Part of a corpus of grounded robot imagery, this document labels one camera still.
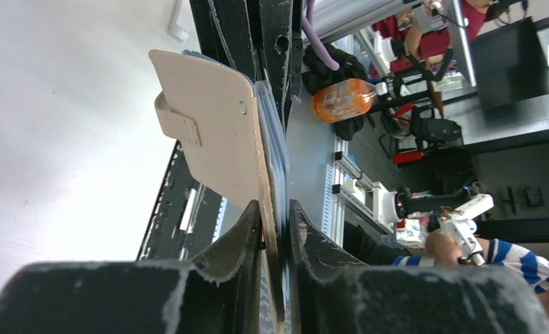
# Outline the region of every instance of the person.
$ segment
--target person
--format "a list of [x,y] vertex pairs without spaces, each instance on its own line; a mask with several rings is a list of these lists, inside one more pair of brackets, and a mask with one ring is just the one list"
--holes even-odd
[[[466,27],[469,41],[472,42],[485,22],[497,19],[506,8],[498,8],[491,5],[491,0],[461,0],[463,16],[467,19]],[[399,29],[399,16],[405,15],[411,20],[411,27]],[[390,16],[372,25],[373,30],[384,38],[403,40],[409,52],[417,59],[427,59],[446,53],[450,46],[450,36],[447,29],[423,34],[417,20],[411,16],[411,12],[404,12],[397,16]],[[411,67],[411,63],[404,57],[399,57],[391,62],[391,72],[396,73]]]
[[[549,261],[526,248],[503,240],[477,238],[487,265],[505,267],[521,275],[537,294],[549,317]],[[402,256],[398,250],[376,243],[362,228],[344,224],[344,250],[370,265],[399,267],[455,267],[463,251],[440,229],[430,233],[426,250],[433,257]]]

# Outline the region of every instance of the gray floor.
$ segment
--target gray floor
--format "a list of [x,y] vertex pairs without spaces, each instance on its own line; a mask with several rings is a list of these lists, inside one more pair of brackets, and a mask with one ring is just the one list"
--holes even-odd
[[[379,144],[379,137],[385,133],[380,120],[380,113],[373,115],[376,127],[365,122],[363,129],[354,135],[348,145],[349,154],[353,155],[356,164],[373,181],[379,181],[387,189],[398,189],[401,186],[410,187],[411,191],[425,191],[432,188],[436,179],[430,166],[422,162],[396,167],[388,159]],[[346,211],[346,222],[360,225],[375,240],[380,239],[380,234],[371,226],[368,226],[360,217],[349,209]]]

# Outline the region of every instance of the person's hand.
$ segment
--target person's hand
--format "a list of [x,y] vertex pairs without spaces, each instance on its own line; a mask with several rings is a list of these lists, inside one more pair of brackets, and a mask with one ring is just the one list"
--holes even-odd
[[426,239],[426,250],[436,258],[436,265],[453,267],[459,265],[459,258],[463,256],[461,247],[454,242],[450,234],[443,234],[437,229]]
[[420,28],[420,24],[417,22],[417,19],[415,18],[415,15],[413,14],[413,12],[408,13],[407,18],[411,22],[411,29],[422,30]]

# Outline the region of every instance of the computer monitor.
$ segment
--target computer monitor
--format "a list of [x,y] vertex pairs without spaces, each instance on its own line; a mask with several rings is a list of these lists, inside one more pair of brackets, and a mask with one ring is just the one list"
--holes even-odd
[[527,17],[477,37],[472,57],[483,110],[549,94],[549,67]]

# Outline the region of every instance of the purple cable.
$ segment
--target purple cable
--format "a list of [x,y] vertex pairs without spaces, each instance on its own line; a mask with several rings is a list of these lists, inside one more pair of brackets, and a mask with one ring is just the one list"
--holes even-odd
[[340,64],[337,63],[337,61],[334,61],[333,58],[331,58],[328,50],[321,42],[319,36],[317,36],[315,30],[313,29],[313,26],[311,25],[311,22],[313,20],[314,6],[315,0],[309,0],[309,2],[307,3],[307,16],[303,16],[303,31],[305,32],[307,39],[311,43],[313,51],[315,52],[317,57],[319,57],[319,59],[321,59],[321,61],[324,62],[324,64],[326,64],[326,66],[329,67],[330,70],[337,71],[340,68]]
[[307,20],[310,24],[313,24],[313,10],[315,8],[315,0],[308,0],[307,2]]

